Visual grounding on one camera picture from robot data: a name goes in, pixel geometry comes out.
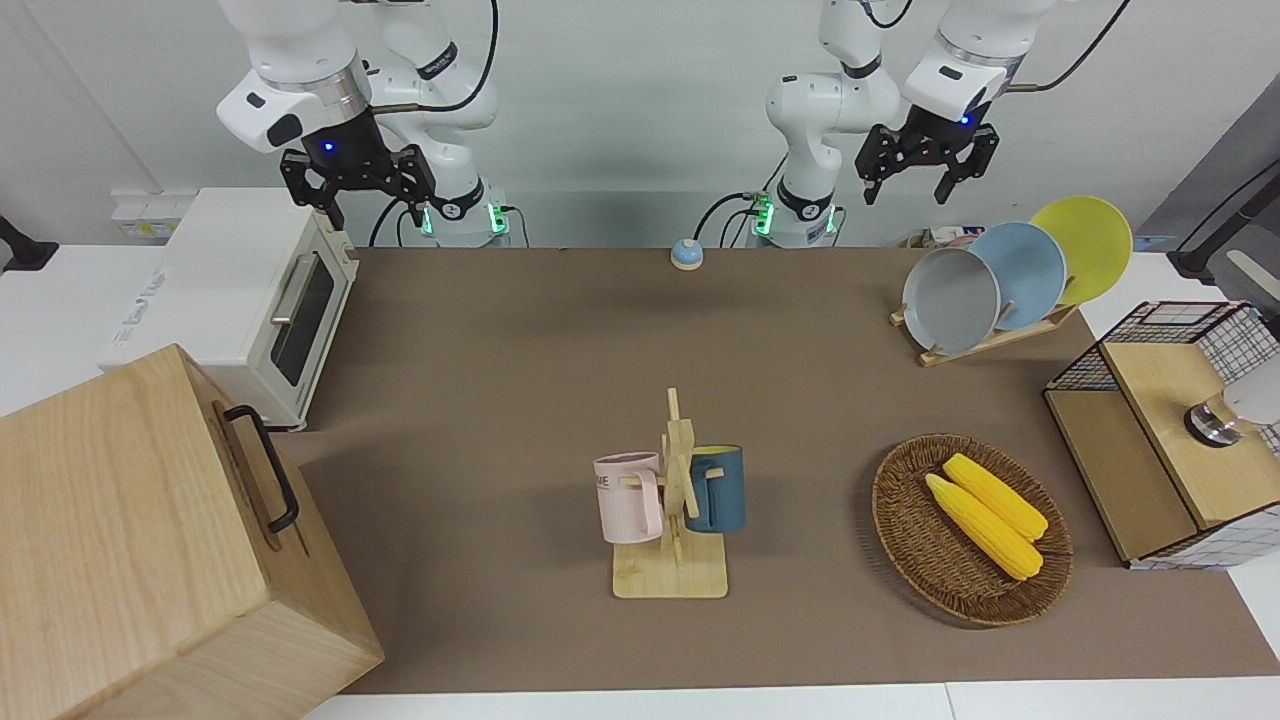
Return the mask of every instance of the dark blue mug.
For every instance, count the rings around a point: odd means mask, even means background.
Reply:
[[[695,447],[689,477],[694,482],[694,497],[698,498],[698,518],[690,518],[686,510],[686,528],[695,533],[736,533],[746,525],[741,447]]]

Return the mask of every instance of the blue plate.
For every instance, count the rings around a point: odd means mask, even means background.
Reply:
[[[978,236],[969,252],[982,258],[1000,286],[1001,302],[1014,307],[996,323],[1016,331],[1053,311],[1066,284],[1066,258],[1053,236],[1030,223],[1004,223]]]

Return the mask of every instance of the corn cob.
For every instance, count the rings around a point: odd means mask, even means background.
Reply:
[[[987,506],[978,502],[963,487],[933,473],[924,475],[924,480],[933,491],[933,498],[938,501],[938,506],[1010,578],[1025,580],[1039,573],[1044,564],[1039,551]]]
[[[974,462],[969,456],[956,452],[951,460],[942,464],[942,469],[946,470],[952,482],[969,491],[969,495],[977,497],[1010,528],[1018,530],[1018,534],[1030,542],[1044,537],[1044,530],[1048,529],[1048,520],[1044,519],[1044,515],[1032,507],[1032,503],[1027,502],[1014,488]]]

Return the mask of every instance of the pink mug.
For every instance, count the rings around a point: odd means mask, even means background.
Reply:
[[[595,461],[595,496],[605,542],[628,544],[662,537],[657,452],[622,452]]]

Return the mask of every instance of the woven tray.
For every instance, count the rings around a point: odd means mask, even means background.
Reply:
[[[1044,556],[1036,577],[1018,582],[1006,575],[933,500],[924,474],[946,477],[942,464],[956,452],[995,473],[1048,519],[1048,530],[1036,542]],[[1071,536],[1044,487],[1018,461],[970,437],[920,436],[895,447],[876,471],[872,516],[890,561],[908,584],[950,615],[978,625],[1012,625],[1043,615],[1071,577]]]

